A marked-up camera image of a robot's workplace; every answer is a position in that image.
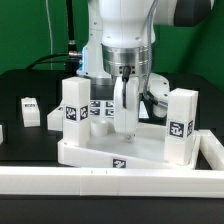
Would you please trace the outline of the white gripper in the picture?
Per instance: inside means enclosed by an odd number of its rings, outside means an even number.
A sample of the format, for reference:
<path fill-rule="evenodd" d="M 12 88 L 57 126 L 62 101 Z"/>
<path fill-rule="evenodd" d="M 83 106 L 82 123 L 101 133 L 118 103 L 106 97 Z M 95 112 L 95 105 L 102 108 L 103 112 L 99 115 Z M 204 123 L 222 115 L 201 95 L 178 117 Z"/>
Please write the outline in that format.
<path fill-rule="evenodd" d="M 159 74 L 151 73 L 146 87 L 146 92 L 152 97 L 149 101 L 143 96 L 143 86 L 144 80 L 138 77 L 118 77 L 115 82 L 114 129 L 126 142 L 132 142 L 137 132 L 140 101 L 145 106 L 152 105 L 151 109 L 146 109 L 148 114 L 157 118 L 164 118 L 167 114 L 169 81 Z"/>

